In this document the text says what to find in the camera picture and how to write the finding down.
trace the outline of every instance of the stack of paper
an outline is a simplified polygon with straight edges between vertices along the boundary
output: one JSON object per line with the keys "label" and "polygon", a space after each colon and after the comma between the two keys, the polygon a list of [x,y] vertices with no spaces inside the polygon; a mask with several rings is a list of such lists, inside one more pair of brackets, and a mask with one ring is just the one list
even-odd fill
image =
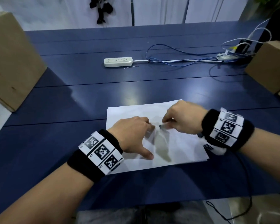
{"label": "stack of paper", "polygon": [[153,160],[144,159],[138,154],[123,153],[125,161],[112,173],[156,168],[167,165],[207,161],[209,158],[197,135],[180,133],[175,129],[162,130],[162,118],[176,101],[157,104],[109,107],[107,109],[106,129],[111,128],[120,119],[134,116],[148,117],[156,126],[152,133],[147,133],[143,146],[154,155]]}

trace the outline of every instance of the fingernail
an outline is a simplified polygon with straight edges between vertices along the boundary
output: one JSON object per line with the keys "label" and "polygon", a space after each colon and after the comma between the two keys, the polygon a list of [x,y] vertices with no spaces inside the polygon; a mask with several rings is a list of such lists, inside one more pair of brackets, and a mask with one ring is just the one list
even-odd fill
{"label": "fingernail", "polygon": [[154,158],[153,154],[150,154],[148,157],[149,160],[153,160],[153,158]]}

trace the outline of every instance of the tabletop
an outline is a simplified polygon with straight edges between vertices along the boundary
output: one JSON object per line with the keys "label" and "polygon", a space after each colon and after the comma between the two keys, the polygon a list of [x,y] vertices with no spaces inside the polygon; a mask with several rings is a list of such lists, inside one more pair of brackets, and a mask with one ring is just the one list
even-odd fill
{"label": "tabletop", "polygon": [[[145,59],[153,44],[186,52],[220,52],[225,41],[247,37],[259,22],[215,22],[26,32],[47,70],[0,131],[0,213],[67,161],[92,132],[106,127],[106,109],[183,99],[224,107],[256,127],[280,134],[280,98],[244,72],[245,65],[199,63],[183,68],[138,64],[105,68],[104,58]],[[255,38],[260,36],[256,31]],[[161,59],[197,58],[155,46]],[[248,196],[242,166],[232,153],[207,162],[104,177],[80,210],[183,200]],[[253,195],[280,193],[280,184],[241,156]]]}

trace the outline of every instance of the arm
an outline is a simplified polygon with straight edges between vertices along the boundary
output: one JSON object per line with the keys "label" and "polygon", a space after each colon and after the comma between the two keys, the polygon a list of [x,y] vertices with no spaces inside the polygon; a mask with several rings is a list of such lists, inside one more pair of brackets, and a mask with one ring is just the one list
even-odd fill
{"label": "arm", "polygon": [[[133,117],[119,120],[108,131],[123,151],[153,159],[142,145],[146,131],[153,129],[147,117]],[[1,213],[0,223],[65,223],[93,184],[65,163]]]}
{"label": "arm", "polygon": [[[202,120],[208,111],[186,101],[178,101],[163,118],[167,128],[179,132],[198,134],[202,132]],[[240,152],[248,156],[280,181],[280,136],[255,128],[254,133]]]}

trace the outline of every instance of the person's left hand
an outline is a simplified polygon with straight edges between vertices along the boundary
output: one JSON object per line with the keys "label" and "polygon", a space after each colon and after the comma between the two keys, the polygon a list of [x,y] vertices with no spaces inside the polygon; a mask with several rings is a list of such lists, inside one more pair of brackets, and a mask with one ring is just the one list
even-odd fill
{"label": "person's left hand", "polygon": [[107,131],[116,137],[124,152],[138,153],[144,158],[153,159],[153,154],[143,147],[142,140],[146,132],[154,128],[147,117],[132,117],[117,121]]}

